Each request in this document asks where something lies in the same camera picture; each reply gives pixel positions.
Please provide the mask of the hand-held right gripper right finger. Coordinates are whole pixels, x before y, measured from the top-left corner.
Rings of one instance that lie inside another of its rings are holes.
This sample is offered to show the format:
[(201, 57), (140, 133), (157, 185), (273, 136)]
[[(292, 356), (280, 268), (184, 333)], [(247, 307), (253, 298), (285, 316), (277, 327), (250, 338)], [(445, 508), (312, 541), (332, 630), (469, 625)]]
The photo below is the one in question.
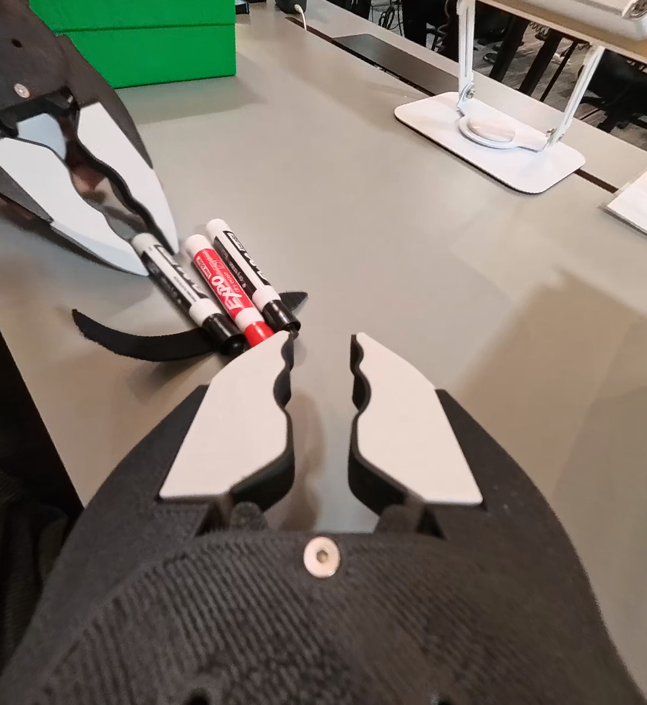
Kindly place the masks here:
[(434, 384), (365, 333), (352, 336), (350, 368), (354, 497), (378, 516), (398, 505), (480, 507), (481, 490)]

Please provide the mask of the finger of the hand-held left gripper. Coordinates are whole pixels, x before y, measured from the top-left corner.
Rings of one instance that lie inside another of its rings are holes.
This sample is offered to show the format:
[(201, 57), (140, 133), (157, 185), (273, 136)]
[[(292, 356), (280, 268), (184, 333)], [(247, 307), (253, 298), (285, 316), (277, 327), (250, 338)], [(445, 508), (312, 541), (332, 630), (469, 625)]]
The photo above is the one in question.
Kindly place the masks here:
[(118, 230), (96, 206), (103, 181), (123, 206), (125, 225), (138, 225), (171, 254), (179, 248), (176, 224), (153, 167), (100, 102), (73, 106), (67, 117), (67, 193), (71, 195), (67, 238), (95, 257), (126, 257)]
[[(137, 197), (151, 184), (152, 169), (111, 116), (79, 116), (77, 141)], [(77, 191), (69, 168), (55, 152), (36, 142), (0, 139), (0, 167), (49, 215), (54, 231), (83, 251), (121, 271), (146, 276), (132, 245)]]

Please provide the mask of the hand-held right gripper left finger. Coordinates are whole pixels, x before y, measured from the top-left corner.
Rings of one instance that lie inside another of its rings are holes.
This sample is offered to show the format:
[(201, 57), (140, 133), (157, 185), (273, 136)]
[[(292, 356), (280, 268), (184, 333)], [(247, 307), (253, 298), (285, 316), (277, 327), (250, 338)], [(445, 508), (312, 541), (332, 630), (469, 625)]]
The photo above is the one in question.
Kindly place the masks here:
[(161, 500), (250, 502), (267, 511), (293, 487), (292, 333), (281, 331), (213, 377), (159, 491)]

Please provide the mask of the black dry erase marker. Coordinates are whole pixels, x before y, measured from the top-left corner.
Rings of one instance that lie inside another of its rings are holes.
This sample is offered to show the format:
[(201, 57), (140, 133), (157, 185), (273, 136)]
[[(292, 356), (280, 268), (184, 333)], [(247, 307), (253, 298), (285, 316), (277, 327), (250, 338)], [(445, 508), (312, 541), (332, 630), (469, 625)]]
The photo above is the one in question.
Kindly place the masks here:
[(172, 302), (196, 325), (215, 352), (236, 357), (245, 351), (247, 341), (220, 304), (206, 294), (167, 249), (149, 233), (131, 240), (150, 277)]
[(298, 335), (301, 322), (294, 313), (307, 301), (308, 293), (295, 290), (280, 294), (223, 220), (212, 219), (205, 228), (214, 250), (226, 263), (269, 327), (276, 333), (285, 330)]

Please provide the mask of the red dry erase marker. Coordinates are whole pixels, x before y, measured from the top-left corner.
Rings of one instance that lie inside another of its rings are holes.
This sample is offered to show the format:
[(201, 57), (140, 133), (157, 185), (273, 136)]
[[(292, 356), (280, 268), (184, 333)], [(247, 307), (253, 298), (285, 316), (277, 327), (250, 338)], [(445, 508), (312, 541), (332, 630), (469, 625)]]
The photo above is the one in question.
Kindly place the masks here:
[(206, 236), (191, 235), (185, 241), (185, 249), (231, 320), (245, 335), (250, 347), (274, 335), (274, 331)]

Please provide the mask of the green plastic storage box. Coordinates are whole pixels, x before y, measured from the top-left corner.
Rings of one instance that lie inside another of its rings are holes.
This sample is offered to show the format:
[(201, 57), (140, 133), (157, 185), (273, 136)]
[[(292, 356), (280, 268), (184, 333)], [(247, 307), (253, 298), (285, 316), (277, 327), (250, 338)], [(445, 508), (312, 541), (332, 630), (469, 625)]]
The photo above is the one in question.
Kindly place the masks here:
[(234, 1), (30, 1), (114, 88), (236, 74)]

